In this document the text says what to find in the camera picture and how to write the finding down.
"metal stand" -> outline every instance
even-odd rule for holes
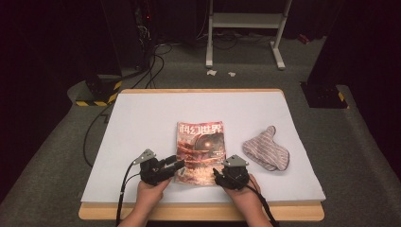
[[[277,35],[274,42],[270,42],[271,50],[277,62],[277,67],[284,70],[286,67],[281,57],[278,45],[286,25],[289,8],[292,0],[287,0],[283,13],[214,13],[213,0],[209,6],[209,30],[206,49],[206,68],[213,67],[213,28],[214,27],[248,27],[248,28],[276,28]]]

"wire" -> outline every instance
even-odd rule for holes
[[[207,15],[208,15],[209,1],[210,1],[210,0],[206,1],[206,10],[205,10],[205,12],[204,12],[203,25],[201,26],[200,32],[199,32],[198,35],[197,35],[197,39],[201,36],[201,33],[202,33],[203,30],[204,30],[204,26],[206,25],[206,19],[207,19]]]
[[[149,70],[146,72],[146,74],[145,74],[144,76],[142,76],[142,77],[131,87],[131,89],[135,88],[135,87],[151,72],[151,69],[153,68],[154,63],[155,63],[155,59],[153,58],[153,63],[151,64]]]
[[[147,70],[149,70],[148,65],[146,65],[145,68],[141,69],[138,72],[131,73],[131,74],[128,74],[128,75],[126,75],[124,77],[120,77],[120,78],[117,78],[117,79],[111,79],[110,81],[111,82],[115,82],[115,81],[122,81],[122,80],[125,80],[125,79],[132,79],[132,78],[135,78],[135,77],[145,73]]]
[[[118,225],[120,224],[120,220],[121,220],[121,208],[122,208],[122,206],[123,206],[124,193],[125,193],[125,188],[126,188],[127,182],[128,182],[132,177],[138,175],[138,174],[135,174],[135,175],[133,175],[132,177],[130,177],[130,178],[127,180],[128,174],[130,173],[130,170],[131,170],[132,166],[133,166],[133,162],[130,163],[130,166],[128,166],[127,171],[126,171],[126,174],[125,174],[125,176],[124,176],[123,183],[121,184],[120,198],[119,198],[119,200],[118,200],[117,214],[116,214],[116,217],[115,217],[115,226],[118,226]]]
[[[88,130],[85,133],[85,137],[83,138],[83,148],[82,148],[82,153],[83,153],[83,158],[85,159],[86,164],[89,167],[93,167],[94,165],[91,164],[88,160],[88,157],[86,156],[86,141],[88,139],[88,135],[89,135],[89,131],[91,130],[91,128],[94,126],[95,122],[97,121],[98,118],[100,118],[102,115],[104,115],[103,113],[105,113],[110,107],[112,107],[114,105],[114,102],[112,104],[110,104],[109,106],[107,106],[105,109],[103,109],[103,111],[101,111],[96,117],[95,119],[92,121],[91,125],[89,126]]]
[[[215,42],[213,42],[213,47],[215,47],[216,49],[220,49],[220,50],[228,50],[228,49],[231,49],[231,48],[234,48],[237,44],[238,44],[238,38],[235,36],[235,35],[224,35],[224,36],[218,36],[218,38],[220,39],[220,40],[222,40],[222,41],[224,41],[224,42],[231,42],[231,41],[234,41],[234,44],[232,44],[231,46],[229,46],[229,47],[220,47],[220,46],[218,46],[218,45],[216,45],[215,44]]]
[[[238,42],[240,44],[261,44],[261,43],[265,43],[265,42],[270,42],[274,37],[273,36],[263,36],[261,35],[260,37],[253,37],[253,38],[257,38],[254,41],[248,41],[248,40],[241,40],[241,38],[245,38],[246,36],[241,36],[238,38]]]
[[[167,51],[165,51],[165,52],[162,52],[162,53],[156,53],[156,49],[158,49],[159,47],[161,47],[161,46],[169,46],[170,48],[167,50]],[[164,54],[168,54],[171,50],[173,49],[173,44],[158,44],[157,46],[156,46],[156,48],[155,48],[155,54],[157,54],[157,55],[164,55]]]
[[[162,66],[160,67],[159,71],[157,71],[157,73],[156,73],[154,76],[152,76],[152,77],[150,78],[150,81],[147,83],[146,88],[148,88],[148,86],[150,85],[151,82],[154,82],[154,79],[160,74],[160,72],[161,72],[161,71],[163,70],[163,68],[165,67],[165,60],[164,60],[162,57],[160,57],[160,56],[158,56],[158,55],[154,55],[154,57],[157,57],[157,58],[159,58],[159,59],[162,61]]]
[[[149,82],[147,83],[147,86],[145,88],[152,88],[152,85],[155,85],[154,81],[152,80],[152,78],[153,78],[153,73],[152,73],[152,71],[150,71],[150,73],[149,73]]]
[[[246,183],[242,183],[241,181],[237,180],[236,178],[234,178],[234,177],[232,177],[230,175],[227,175],[227,176],[229,178],[231,178],[233,181],[235,181],[236,183],[240,183],[241,185],[243,185],[245,187],[248,187],[254,194],[256,194],[257,198],[259,198],[260,202],[262,202],[262,205],[263,205],[263,208],[266,211],[266,214],[270,218],[270,223],[273,225],[273,227],[279,227],[280,226],[280,224],[274,219],[274,216],[270,211],[270,208],[269,208],[268,203],[266,202],[266,199],[262,196],[262,194],[259,193],[259,191],[256,189],[255,183],[251,179],[250,180],[251,180],[254,188],[249,186],[249,185],[247,185]]]

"oven mitt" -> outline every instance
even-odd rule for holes
[[[286,148],[274,143],[276,133],[274,126],[269,126],[258,136],[245,141],[243,150],[247,157],[254,160],[268,171],[286,170],[289,164],[289,152]]]

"wooden table edge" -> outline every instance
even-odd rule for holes
[[[281,92],[278,88],[239,88],[239,89],[124,89],[121,94],[154,94],[154,93],[245,93],[245,92]]]
[[[134,203],[124,203],[121,218],[126,217]],[[83,202],[81,219],[115,219],[117,203]],[[270,202],[274,218],[280,221],[320,221],[324,211],[319,201]],[[150,220],[238,221],[244,220],[232,203],[160,203]]]

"magazine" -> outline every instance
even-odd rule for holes
[[[222,162],[226,159],[222,122],[179,122],[177,159],[185,160],[185,167],[176,172],[176,183],[216,184],[213,168],[221,171]]]

